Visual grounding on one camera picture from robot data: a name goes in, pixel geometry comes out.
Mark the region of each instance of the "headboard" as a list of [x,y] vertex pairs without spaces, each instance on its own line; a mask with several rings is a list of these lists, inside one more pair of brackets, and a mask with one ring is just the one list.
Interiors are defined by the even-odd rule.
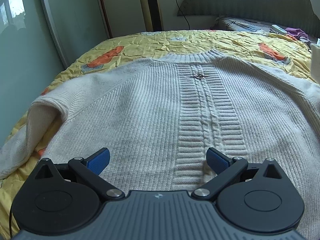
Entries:
[[320,20],[310,0],[184,0],[185,15],[225,15],[271,22],[320,37]]

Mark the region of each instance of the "black cable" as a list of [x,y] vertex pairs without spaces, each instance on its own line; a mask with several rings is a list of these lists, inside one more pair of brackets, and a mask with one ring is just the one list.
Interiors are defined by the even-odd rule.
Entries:
[[187,23],[188,23],[189,30],[190,30],[190,24],[189,24],[189,22],[188,22],[187,18],[185,17],[185,15],[184,15],[183,11],[181,11],[180,6],[179,6],[179,4],[178,4],[178,1],[177,1],[177,0],[176,0],[176,3],[177,3],[177,6],[178,6],[178,8],[179,8],[179,11],[182,13],[183,17],[186,19],[186,21],[187,21]]
[[10,238],[12,238],[12,206],[10,207],[10,212],[9,212],[9,232],[10,232]]

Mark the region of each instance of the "metal ring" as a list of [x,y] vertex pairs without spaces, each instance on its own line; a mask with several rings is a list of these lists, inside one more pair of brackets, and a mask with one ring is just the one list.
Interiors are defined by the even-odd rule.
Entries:
[[202,74],[197,74],[197,75],[195,76],[195,78],[196,78],[196,79],[204,79],[204,75],[202,75]]

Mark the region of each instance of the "white cloth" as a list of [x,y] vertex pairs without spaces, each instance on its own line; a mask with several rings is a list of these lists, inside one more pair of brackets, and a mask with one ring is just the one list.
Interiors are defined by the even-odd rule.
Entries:
[[320,84],[320,44],[311,44],[311,77]]
[[[205,74],[202,80],[193,78]],[[101,177],[127,192],[193,190],[213,177],[208,147],[275,158],[305,203],[299,232],[320,238],[320,87],[216,51],[140,59],[65,82],[37,98],[0,153],[0,178],[24,163],[57,114],[44,157],[111,152]]]

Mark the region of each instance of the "ribbed knit panel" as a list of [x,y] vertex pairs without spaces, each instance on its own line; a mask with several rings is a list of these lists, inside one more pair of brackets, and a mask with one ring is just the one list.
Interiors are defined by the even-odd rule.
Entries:
[[[193,190],[212,179],[205,163],[208,147],[215,147],[230,158],[247,159],[248,154],[239,119],[215,67],[177,65],[177,69],[181,110],[173,189]],[[199,80],[193,78],[196,74],[208,77]]]
[[174,190],[193,190],[203,184],[205,137],[209,137],[205,125],[208,122],[204,91],[194,65],[177,65],[180,85],[179,152],[176,159]]

